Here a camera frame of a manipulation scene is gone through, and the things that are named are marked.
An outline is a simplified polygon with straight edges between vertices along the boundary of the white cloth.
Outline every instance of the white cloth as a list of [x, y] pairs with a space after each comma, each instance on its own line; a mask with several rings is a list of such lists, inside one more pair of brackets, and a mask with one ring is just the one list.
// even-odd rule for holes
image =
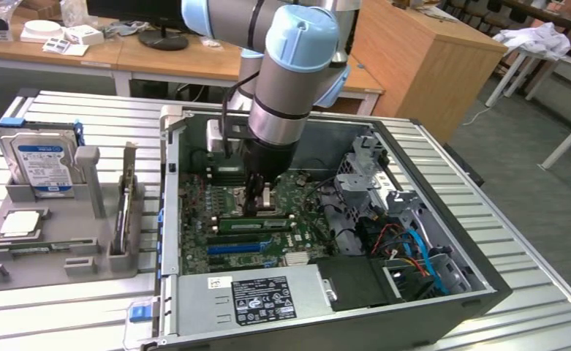
[[516, 31], [502, 30], [492, 39], [506, 46], [506, 54], [521, 48], [552, 61], [558, 60], [571, 48], [569, 40], [564, 34], [556, 32], [552, 23]]

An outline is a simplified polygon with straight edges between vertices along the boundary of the computer monitor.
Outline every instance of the computer monitor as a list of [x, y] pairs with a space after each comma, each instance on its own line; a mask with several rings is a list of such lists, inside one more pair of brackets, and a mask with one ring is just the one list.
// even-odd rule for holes
[[137, 36], [149, 48], [180, 50], [186, 47], [181, 34], [165, 30], [169, 27], [189, 31], [180, 16], [180, 0], [86, 0], [86, 4], [92, 16], [141, 20], [161, 26], [160, 30], [142, 31]]

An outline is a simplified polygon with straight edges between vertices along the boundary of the warning label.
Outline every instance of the warning label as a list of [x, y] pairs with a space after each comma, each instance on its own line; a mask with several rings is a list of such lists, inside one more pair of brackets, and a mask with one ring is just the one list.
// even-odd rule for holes
[[241, 280], [230, 283], [234, 320], [238, 325], [296, 318], [286, 278]]

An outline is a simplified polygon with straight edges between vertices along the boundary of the hard drive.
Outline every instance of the hard drive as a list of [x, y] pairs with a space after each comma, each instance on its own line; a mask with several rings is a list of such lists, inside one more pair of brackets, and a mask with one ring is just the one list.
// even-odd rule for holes
[[82, 145], [81, 124], [0, 120], [0, 148], [13, 184], [30, 185], [36, 197], [73, 197], [84, 184], [74, 152]]

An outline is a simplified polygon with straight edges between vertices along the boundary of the power supply label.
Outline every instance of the power supply label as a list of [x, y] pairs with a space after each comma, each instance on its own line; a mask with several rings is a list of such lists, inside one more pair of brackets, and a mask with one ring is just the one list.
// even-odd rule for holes
[[293, 299], [284, 276], [230, 283], [234, 321], [253, 325], [296, 318]]
[[62, 165], [60, 146], [20, 145], [18, 156], [30, 186], [46, 192], [64, 192], [72, 187], [68, 167]]

